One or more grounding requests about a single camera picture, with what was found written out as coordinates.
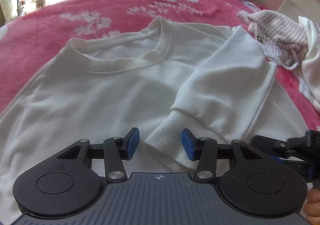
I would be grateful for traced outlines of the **person right hand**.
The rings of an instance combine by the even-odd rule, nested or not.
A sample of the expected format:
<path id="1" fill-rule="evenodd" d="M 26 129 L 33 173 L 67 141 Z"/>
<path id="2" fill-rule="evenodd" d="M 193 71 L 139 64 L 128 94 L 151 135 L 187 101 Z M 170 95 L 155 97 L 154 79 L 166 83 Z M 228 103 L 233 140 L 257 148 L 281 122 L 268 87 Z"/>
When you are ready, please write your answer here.
<path id="1" fill-rule="evenodd" d="M 307 201 L 304 205 L 306 220 L 314 225 L 320 224 L 320 191 L 312 188 L 308 192 Z"/>

